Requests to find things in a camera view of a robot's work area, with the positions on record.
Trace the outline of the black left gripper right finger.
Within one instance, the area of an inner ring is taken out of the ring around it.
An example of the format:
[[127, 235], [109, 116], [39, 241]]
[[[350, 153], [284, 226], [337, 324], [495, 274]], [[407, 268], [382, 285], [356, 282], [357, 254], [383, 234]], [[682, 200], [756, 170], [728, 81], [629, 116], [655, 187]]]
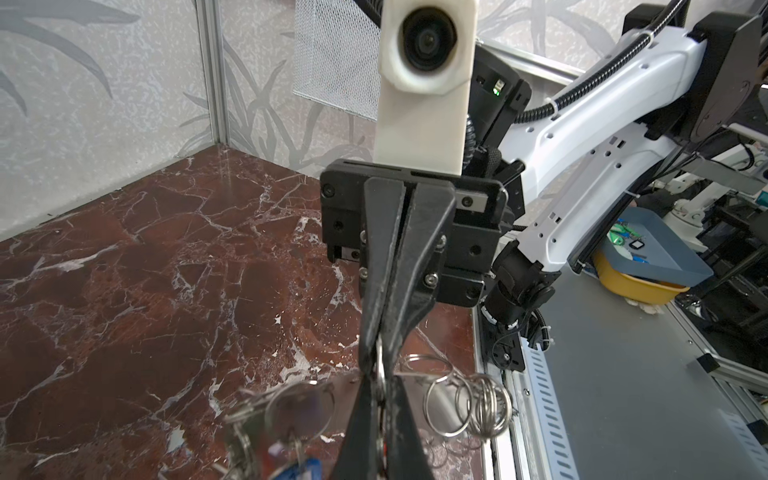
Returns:
[[385, 387], [382, 446], [383, 479], [433, 479], [403, 379], [393, 376]]

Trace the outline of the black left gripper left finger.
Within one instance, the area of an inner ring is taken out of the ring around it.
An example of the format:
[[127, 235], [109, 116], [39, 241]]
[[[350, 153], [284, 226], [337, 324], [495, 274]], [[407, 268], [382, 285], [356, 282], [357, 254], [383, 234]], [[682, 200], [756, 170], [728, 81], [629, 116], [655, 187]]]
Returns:
[[378, 402], [370, 378], [363, 377], [330, 479], [376, 479], [378, 433]]

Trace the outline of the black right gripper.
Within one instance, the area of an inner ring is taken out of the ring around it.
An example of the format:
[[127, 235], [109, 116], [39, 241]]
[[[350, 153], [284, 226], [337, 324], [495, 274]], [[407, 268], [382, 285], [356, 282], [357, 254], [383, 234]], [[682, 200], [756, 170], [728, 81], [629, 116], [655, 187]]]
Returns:
[[[373, 371], [381, 338], [390, 375], [408, 335], [436, 301], [467, 308], [479, 302], [508, 193], [497, 180], [347, 159], [321, 173], [320, 192], [329, 260], [354, 261], [361, 269], [359, 367]], [[437, 276], [432, 287], [431, 274]]]

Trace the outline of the bunch of coloured keys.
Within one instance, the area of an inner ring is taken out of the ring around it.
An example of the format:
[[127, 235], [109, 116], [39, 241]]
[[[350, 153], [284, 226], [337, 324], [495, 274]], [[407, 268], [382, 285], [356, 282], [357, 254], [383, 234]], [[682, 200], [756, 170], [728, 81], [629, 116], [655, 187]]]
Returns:
[[309, 456], [303, 446], [294, 445], [294, 458], [269, 474], [268, 480], [322, 480], [322, 462]]

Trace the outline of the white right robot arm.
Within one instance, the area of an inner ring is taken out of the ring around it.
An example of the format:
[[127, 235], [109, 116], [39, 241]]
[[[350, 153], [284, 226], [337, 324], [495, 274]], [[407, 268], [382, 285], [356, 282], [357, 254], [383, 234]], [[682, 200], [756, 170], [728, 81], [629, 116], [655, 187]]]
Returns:
[[751, 93], [767, 16], [642, 4], [615, 49], [554, 99], [483, 67], [474, 1], [362, 1], [380, 30], [373, 159], [320, 179], [331, 260], [360, 266], [358, 363], [388, 376], [436, 303], [482, 305], [489, 353], [529, 320], [611, 208], [678, 147], [703, 142]]

